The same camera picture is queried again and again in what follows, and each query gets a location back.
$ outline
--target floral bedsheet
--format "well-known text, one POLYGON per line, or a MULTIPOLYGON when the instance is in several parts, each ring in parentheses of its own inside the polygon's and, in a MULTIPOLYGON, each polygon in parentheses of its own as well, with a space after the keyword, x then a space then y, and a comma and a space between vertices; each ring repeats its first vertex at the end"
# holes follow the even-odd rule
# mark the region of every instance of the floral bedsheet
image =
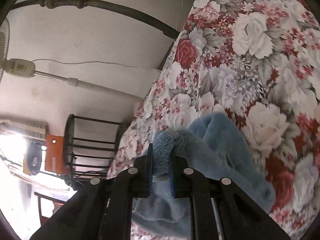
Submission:
MULTIPOLYGON (((303 0, 195 0, 108 176, 132 166, 156 130, 220 111, 275 188, 270 216, 299 239, 320 209, 319 100, 319 24, 303 0)), ((132 239, 173 238, 133 224, 132 239)))

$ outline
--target metal rivet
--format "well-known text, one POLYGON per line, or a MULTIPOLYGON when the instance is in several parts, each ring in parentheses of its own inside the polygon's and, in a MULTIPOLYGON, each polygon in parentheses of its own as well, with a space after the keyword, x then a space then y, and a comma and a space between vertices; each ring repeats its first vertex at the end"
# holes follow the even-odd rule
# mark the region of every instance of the metal rivet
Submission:
POLYGON ((224 185, 230 185, 230 184, 231 184, 231 179, 229 179, 229 178, 223 178, 223 179, 221 180, 221 182, 222 182, 222 184, 224 184, 224 185))
POLYGON ((138 172, 138 169, 135 168, 135 167, 133 167, 133 168, 128 169, 128 172, 129 172, 130 174, 136 174, 136 173, 138 172))
POLYGON ((183 172, 184 172, 185 174, 190 175, 190 174, 193 173, 193 169, 191 169, 191 168, 186 168, 186 169, 183 170, 183 172))
POLYGON ((92 178, 92 179, 90 180, 90 183, 91 183, 92 185, 97 185, 97 184, 100 183, 100 179, 97 178, 97 177, 92 178))

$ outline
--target fan grille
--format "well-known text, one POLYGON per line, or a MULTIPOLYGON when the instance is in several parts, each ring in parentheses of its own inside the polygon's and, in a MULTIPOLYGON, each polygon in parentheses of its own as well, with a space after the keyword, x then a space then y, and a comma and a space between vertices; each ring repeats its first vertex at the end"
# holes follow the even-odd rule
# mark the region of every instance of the fan grille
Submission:
MULTIPOLYGON (((4 33, 5 36, 5 44, 4 44, 4 55, 3 55, 3 60, 5 60, 7 58, 8 55, 8 48, 9 48, 9 33, 10 33, 10 29, 9 29, 9 21, 8 19, 4 19, 1 27, 0 27, 0 32, 4 33)), ((3 75, 3 69, 0 69, 0 83, 2 80, 2 75, 3 75)))

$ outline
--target blue fleece cloth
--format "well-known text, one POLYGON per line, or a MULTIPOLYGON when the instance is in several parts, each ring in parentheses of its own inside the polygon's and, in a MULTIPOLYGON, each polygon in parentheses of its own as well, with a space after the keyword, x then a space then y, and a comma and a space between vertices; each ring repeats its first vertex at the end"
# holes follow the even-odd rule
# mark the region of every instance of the blue fleece cloth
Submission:
POLYGON ((207 178, 232 179, 266 212, 272 208, 273 186, 255 171, 243 135, 228 117, 214 113, 196 119, 188 131, 157 131, 151 196, 138 199, 132 213, 132 220, 145 230, 163 236, 191 236, 189 200, 174 199, 170 192, 171 152, 207 178))

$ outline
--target wire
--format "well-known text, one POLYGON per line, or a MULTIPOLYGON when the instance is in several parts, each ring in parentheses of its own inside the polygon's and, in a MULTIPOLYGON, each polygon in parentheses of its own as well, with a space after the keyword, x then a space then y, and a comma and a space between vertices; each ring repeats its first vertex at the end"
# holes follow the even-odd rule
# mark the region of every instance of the wire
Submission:
POLYGON ((61 61, 54 60, 54 59, 49 59, 49 58, 38 58, 38 59, 33 60, 32 62, 39 61, 39 60, 53 61, 53 62, 57 62, 57 63, 64 64, 64 65, 80 65, 80 64, 86 64, 86 63, 103 63, 103 64, 114 64, 114 65, 120 65, 120 66, 124 66, 124 67, 137 68, 137 67, 134 67, 134 66, 123 65, 123 64, 120 64, 120 63, 104 62, 104 61, 84 61, 84 62, 66 63, 66 62, 61 62, 61 61))
POLYGON ((179 22, 180 22, 180 19, 181 19, 181 16, 182 16, 183 3, 184 3, 183 0, 181 0, 181 9, 180 9, 180 13, 179 13, 179 18, 178 18, 176 30, 178 30, 179 22))
POLYGON ((4 155, 3 151, 1 150, 1 148, 0 148, 0 151, 1 151, 1 155, 2 155, 4 158, 8 159, 8 158, 4 155))
POLYGON ((105 175, 104 177, 106 177, 107 174, 108 174, 107 172, 101 173, 99 171, 76 171, 76 172, 82 173, 82 174, 76 175, 75 178, 78 178, 78 177, 81 177, 81 176, 89 176, 89 175, 91 175, 91 173, 93 173, 93 175, 95 175, 95 174, 105 175))

